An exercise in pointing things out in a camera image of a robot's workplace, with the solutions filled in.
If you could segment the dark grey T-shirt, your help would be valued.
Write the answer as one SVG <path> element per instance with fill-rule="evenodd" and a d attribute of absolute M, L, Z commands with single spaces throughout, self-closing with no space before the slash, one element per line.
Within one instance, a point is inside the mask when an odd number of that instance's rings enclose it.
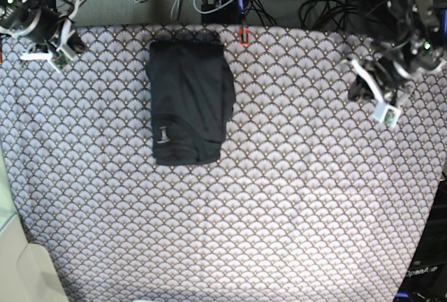
<path fill-rule="evenodd" d="M 150 46 L 145 70 L 156 163 L 188 166 L 217 161 L 236 102 L 224 47 L 157 41 Z"/>

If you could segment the blue clamp right edge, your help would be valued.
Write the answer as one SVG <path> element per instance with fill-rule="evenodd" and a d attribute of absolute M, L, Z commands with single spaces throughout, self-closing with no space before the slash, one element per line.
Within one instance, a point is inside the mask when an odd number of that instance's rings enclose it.
<path fill-rule="evenodd" d="M 440 9 L 440 16 L 441 16 L 441 35 L 444 40 L 446 40 L 447 37 L 447 8 L 446 4 L 443 4 Z"/>

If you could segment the fan-patterned table cloth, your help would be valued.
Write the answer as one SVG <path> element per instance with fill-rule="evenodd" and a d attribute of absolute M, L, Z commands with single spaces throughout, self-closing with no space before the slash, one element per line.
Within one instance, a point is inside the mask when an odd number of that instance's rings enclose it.
<path fill-rule="evenodd" d="M 25 236 L 71 301 L 391 301 L 446 160 L 446 73 L 396 127 L 353 103 L 369 40 L 221 25 L 82 29 L 63 72 L 3 41 L 1 144 Z M 159 40 L 216 38 L 236 102 L 220 158 L 159 166 L 145 66 Z"/>

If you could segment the red table clamp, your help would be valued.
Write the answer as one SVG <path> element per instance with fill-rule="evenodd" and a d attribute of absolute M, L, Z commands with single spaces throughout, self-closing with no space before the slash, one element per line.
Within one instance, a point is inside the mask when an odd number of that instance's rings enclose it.
<path fill-rule="evenodd" d="M 247 47 L 249 45 L 249 28 L 248 26 L 241 26 L 238 31 L 240 45 Z"/>

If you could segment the black OpenArm case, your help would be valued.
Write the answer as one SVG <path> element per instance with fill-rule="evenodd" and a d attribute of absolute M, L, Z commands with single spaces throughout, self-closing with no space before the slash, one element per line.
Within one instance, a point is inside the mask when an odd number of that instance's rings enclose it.
<path fill-rule="evenodd" d="M 439 183 L 427 224 L 394 300 L 446 300 L 445 180 Z"/>

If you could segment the beige plastic bin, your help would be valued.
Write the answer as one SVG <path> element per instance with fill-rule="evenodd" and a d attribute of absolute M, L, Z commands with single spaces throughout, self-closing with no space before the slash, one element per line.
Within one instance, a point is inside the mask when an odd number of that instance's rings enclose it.
<path fill-rule="evenodd" d="M 1 158 L 1 300 L 67 301 L 48 251 L 24 233 Z"/>

